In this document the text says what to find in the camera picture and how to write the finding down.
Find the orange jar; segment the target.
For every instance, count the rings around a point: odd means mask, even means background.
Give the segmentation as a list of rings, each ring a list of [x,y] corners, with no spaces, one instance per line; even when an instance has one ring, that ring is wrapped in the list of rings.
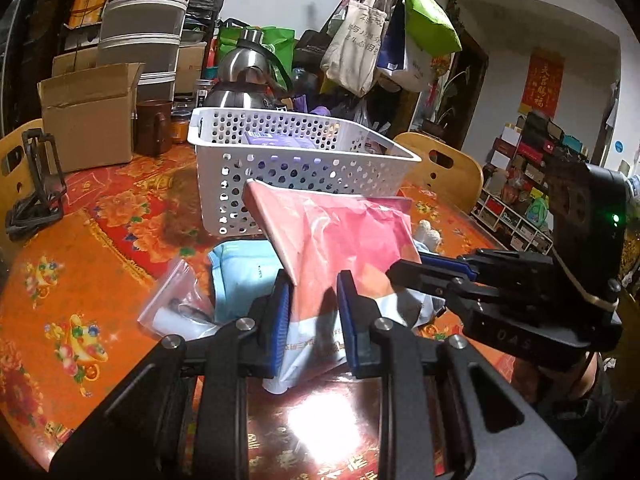
[[[188,137],[192,110],[180,108],[173,110],[170,116],[170,136],[175,144],[183,144]]]

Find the beige canvas tote bag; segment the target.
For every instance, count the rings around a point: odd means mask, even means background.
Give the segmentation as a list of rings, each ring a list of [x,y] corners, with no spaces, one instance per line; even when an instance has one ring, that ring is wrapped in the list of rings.
[[[350,0],[320,68],[330,81],[362,98],[374,84],[392,0]]]

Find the small white plush toy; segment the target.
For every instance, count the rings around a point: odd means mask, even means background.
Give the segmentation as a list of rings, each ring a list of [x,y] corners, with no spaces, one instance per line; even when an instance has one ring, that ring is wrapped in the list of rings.
[[[437,252],[442,244],[442,236],[428,220],[420,220],[414,231],[413,239],[422,244],[429,252]]]

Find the red wall poster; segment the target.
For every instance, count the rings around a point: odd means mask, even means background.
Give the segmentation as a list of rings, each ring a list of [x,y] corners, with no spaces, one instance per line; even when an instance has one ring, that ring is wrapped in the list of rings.
[[[533,110],[553,119],[558,109],[564,58],[555,53],[535,50],[529,58],[525,87],[518,111],[528,114]]]

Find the purple box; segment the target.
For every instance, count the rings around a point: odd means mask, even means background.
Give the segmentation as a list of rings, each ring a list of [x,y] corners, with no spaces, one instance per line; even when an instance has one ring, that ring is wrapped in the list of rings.
[[[245,133],[246,142],[250,145],[274,146],[275,148],[299,148],[300,150],[314,150],[317,145],[314,141],[304,138],[296,138],[284,133],[267,131],[249,131]]]

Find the black phone stand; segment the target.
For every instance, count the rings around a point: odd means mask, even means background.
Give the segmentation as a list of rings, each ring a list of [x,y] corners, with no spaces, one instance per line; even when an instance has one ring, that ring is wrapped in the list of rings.
[[[64,217],[63,198],[67,191],[55,138],[42,128],[28,128],[22,133],[23,151],[34,190],[20,198],[6,213],[6,235],[11,242],[27,240],[38,231],[52,226]],[[48,188],[41,154],[50,148],[58,186]]]

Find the green shopping bag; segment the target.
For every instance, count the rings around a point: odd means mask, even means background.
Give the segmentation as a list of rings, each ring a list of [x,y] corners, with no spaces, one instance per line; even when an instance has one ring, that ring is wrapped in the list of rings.
[[[236,18],[227,18],[219,23],[217,37],[216,66],[221,68],[222,60],[236,47],[239,38],[260,44],[269,50],[282,65],[283,70],[271,65],[273,76],[281,86],[285,86],[282,73],[292,73],[294,48],[296,45],[295,30],[277,26],[250,26]]]

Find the green hanging bag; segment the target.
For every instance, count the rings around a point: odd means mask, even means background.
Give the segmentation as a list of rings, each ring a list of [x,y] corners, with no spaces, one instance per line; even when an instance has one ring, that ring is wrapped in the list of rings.
[[[459,36],[436,0],[405,0],[406,33],[432,58],[462,50]]]

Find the light blue tissue pack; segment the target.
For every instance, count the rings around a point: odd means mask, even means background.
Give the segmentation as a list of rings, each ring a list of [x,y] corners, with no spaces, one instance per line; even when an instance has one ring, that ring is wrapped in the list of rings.
[[[268,240],[230,240],[209,254],[215,295],[214,320],[226,324],[247,315],[254,300],[269,295],[282,264]]]

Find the clear zip bag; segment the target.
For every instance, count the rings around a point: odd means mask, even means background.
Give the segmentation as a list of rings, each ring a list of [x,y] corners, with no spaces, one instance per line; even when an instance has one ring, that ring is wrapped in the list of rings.
[[[189,263],[181,258],[168,264],[142,308],[138,324],[153,336],[178,335],[185,341],[213,336],[220,329],[212,303],[202,294]]]

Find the right wooden chair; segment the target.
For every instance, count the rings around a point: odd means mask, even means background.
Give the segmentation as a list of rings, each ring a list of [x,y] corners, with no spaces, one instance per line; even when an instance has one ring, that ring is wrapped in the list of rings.
[[[406,175],[407,182],[434,192],[466,214],[472,211],[484,185],[474,158],[422,133],[404,132],[394,142],[421,157]]]

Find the cardboard box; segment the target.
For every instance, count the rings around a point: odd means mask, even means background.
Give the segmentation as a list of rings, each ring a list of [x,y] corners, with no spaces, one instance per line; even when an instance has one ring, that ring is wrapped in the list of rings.
[[[54,137],[63,172],[130,162],[143,67],[102,65],[40,81],[43,128]]]

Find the pink wet wipes pack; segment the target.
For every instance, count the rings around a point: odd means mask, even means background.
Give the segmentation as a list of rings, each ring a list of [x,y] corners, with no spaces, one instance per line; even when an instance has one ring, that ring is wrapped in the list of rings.
[[[407,197],[289,190],[249,180],[243,200],[293,284],[283,360],[262,383],[266,391],[286,393],[345,362],[337,307],[343,271],[386,318],[412,330],[434,320],[439,301],[395,286],[386,275],[396,261],[417,262],[429,253],[413,239]]]

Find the steel gourd-shaped kettle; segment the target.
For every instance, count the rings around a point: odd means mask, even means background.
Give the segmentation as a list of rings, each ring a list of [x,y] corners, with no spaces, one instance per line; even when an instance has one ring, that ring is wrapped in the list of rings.
[[[218,78],[203,102],[204,107],[236,107],[277,110],[293,93],[290,76],[282,73],[285,86],[277,83],[271,65],[283,70],[279,60],[260,44],[239,38],[218,68]]]

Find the shelf with boxes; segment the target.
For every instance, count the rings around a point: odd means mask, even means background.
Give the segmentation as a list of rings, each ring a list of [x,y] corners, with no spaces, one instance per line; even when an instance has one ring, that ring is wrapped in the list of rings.
[[[553,246],[548,173],[557,162],[584,162],[587,151],[538,110],[507,124],[483,167],[472,218],[506,249],[545,255]]]

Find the white perforated plastic basket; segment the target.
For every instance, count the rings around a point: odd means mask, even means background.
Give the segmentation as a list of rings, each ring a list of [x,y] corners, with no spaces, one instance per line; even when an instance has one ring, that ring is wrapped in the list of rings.
[[[310,139],[314,150],[250,145],[245,133],[267,131]],[[243,202],[248,180],[277,188],[393,196],[421,157],[349,120],[280,110],[198,107],[188,142],[195,148],[201,218],[209,234],[256,235]]]

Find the brown ceramic mug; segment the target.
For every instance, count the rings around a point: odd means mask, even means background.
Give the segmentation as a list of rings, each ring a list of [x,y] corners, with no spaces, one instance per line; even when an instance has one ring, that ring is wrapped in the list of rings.
[[[170,134],[171,102],[147,100],[137,102],[134,125],[134,151],[143,156],[160,157],[172,145]]]

